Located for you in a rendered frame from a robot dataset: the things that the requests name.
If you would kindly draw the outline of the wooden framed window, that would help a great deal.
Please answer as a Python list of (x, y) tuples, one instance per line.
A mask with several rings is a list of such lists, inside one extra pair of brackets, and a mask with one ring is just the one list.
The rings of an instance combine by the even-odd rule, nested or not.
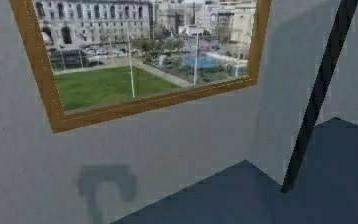
[(251, 41), (247, 71), (249, 75), (230, 81), (220, 81), (203, 86), (189, 86), (182, 90), (139, 98), (119, 104), (67, 114), (62, 107), (57, 85), (42, 44), (40, 28), (30, 0), (8, 0), (25, 48), (42, 103), (52, 132), (57, 134), (91, 126), (147, 111), (194, 101), (238, 89), (255, 86), (258, 74), (272, 0), (257, 0), (253, 40)]

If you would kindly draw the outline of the black door frame post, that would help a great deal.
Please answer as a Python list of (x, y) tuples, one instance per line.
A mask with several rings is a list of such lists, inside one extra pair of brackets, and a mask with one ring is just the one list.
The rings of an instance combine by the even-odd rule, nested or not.
[(341, 51), (354, 18), (358, 0), (340, 0), (324, 54), (303, 116), (297, 139), (281, 186), (282, 193), (293, 189), (314, 127), (332, 81)]

